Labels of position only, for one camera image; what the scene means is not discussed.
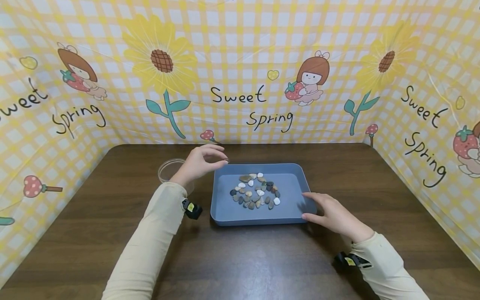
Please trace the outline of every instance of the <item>sunflower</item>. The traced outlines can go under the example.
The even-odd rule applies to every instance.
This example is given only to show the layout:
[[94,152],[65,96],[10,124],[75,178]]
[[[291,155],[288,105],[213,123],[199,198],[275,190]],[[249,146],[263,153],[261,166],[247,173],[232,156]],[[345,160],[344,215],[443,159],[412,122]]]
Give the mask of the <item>sunflower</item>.
[[411,36],[413,31],[405,21],[384,28],[380,39],[372,43],[370,54],[360,60],[363,68],[357,73],[357,83],[362,90],[381,90],[405,73],[403,64],[415,59],[411,49],[419,43],[418,36]]
[[157,16],[147,20],[138,14],[122,24],[130,32],[122,37],[129,46],[123,55],[134,62],[133,74],[145,86],[154,86],[156,91],[185,94],[193,89],[198,80],[195,70],[197,58],[193,46],[184,37],[175,39],[172,23],[163,24]]

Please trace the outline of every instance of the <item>yellow heart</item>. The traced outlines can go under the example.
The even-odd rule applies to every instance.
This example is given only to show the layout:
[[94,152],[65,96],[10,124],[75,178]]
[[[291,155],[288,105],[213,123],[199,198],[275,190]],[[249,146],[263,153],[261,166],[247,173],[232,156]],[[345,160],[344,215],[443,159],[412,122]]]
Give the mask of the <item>yellow heart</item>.
[[458,96],[455,103],[456,109],[462,109],[464,106],[465,106],[465,99],[462,96]]
[[38,62],[31,56],[20,57],[20,63],[22,66],[26,67],[27,69],[34,70],[38,66]]
[[275,80],[275,79],[277,79],[279,75],[280,75],[280,72],[277,71],[277,70],[270,70],[270,71],[268,71],[268,73],[267,73],[267,77],[268,77],[268,79],[270,79],[270,80]]

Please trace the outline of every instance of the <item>yellow checkered backdrop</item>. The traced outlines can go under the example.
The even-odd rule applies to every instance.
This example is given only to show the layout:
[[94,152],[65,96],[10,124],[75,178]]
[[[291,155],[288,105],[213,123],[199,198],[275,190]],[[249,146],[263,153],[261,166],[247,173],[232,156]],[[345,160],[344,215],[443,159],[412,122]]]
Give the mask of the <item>yellow checkered backdrop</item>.
[[0,284],[130,143],[370,144],[480,267],[479,25],[470,0],[2,1]]

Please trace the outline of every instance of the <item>cartoon girl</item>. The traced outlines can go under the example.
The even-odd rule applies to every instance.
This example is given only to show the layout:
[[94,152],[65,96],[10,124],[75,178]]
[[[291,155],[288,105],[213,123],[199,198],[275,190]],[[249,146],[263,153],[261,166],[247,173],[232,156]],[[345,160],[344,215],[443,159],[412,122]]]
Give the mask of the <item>cartoon girl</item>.
[[472,131],[466,130],[465,132],[467,136],[464,141],[460,139],[460,141],[454,142],[454,150],[457,152],[458,161],[461,163],[458,167],[460,171],[470,177],[480,178],[480,122],[475,125]]
[[314,100],[320,99],[324,92],[319,86],[325,83],[330,72],[329,58],[330,53],[317,51],[314,57],[304,61],[297,81],[288,84],[285,91],[287,99],[298,102],[299,106],[310,105]]
[[107,91],[96,85],[95,72],[88,62],[77,54],[77,49],[72,45],[67,47],[61,43],[57,43],[57,45],[60,59],[67,67],[67,71],[60,71],[63,81],[74,89],[93,96],[96,100],[104,100],[107,97]]

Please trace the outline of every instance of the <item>hand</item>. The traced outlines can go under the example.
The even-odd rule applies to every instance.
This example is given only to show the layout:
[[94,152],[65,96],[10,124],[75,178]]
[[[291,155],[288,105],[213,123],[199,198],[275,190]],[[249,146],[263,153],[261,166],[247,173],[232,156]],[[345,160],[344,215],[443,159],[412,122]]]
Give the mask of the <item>hand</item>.
[[[228,158],[223,153],[223,147],[213,144],[206,144],[196,147],[188,155],[185,163],[180,167],[170,182],[178,183],[186,187],[192,180],[200,178],[208,172],[215,171],[228,164]],[[216,157],[221,159],[215,163],[205,161],[206,157]]]
[[303,214],[301,217],[309,222],[322,225],[333,232],[343,234],[354,243],[368,240],[374,231],[352,215],[339,201],[327,194],[305,192],[305,197],[312,198],[324,211],[324,216]]

